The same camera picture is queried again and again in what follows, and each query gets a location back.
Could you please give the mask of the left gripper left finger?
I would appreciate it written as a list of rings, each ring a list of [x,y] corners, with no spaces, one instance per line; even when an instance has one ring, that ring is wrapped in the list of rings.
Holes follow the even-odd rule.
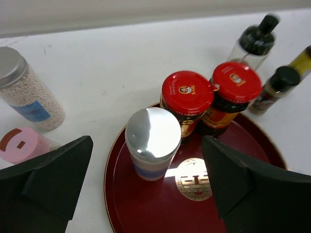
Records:
[[[0,171],[2,233],[64,233],[72,220],[93,149],[82,136]]]

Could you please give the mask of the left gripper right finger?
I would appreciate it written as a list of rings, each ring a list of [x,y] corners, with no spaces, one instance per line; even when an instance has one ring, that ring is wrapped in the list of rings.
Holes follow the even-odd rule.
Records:
[[[311,178],[205,136],[202,152],[219,218],[229,233],[308,233]]]

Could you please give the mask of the silver lid spice jar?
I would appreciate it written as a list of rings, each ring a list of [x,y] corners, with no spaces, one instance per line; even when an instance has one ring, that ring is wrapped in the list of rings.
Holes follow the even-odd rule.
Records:
[[[0,49],[0,98],[38,127],[51,131],[65,119],[52,92],[15,49]]]

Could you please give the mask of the red lid sauce jar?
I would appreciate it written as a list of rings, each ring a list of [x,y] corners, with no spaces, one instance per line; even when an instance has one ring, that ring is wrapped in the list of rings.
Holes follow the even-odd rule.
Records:
[[[197,125],[202,135],[219,137],[231,121],[262,90],[258,74],[248,65],[238,62],[225,62],[218,65],[211,76],[210,82],[218,89],[214,92],[214,100]]]
[[[181,128],[181,143],[192,132],[214,100],[212,84],[202,75],[188,70],[169,75],[162,84],[160,106],[171,112]]]

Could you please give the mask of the silver lid blue label jar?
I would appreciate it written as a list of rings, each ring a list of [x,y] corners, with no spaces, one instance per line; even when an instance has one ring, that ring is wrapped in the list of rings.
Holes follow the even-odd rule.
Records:
[[[181,127],[165,109],[140,109],[126,124],[125,142],[136,173],[144,180],[157,181],[165,176],[181,145]]]

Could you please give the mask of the small black lid spice jar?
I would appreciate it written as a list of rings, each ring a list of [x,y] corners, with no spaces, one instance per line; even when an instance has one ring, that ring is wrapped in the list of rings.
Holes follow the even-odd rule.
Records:
[[[272,77],[263,86],[260,95],[248,107],[248,110],[255,115],[264,114],[291,89],[299,85],[300,82],[300,75],[294,68],[290,66],[277,68]]]

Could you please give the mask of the tall yellow label bottle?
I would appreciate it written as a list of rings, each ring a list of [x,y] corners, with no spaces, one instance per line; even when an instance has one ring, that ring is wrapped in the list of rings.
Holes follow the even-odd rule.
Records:
[[[311,72],[311,46],[306,47],[289,66],[294,68],[304,80]]]

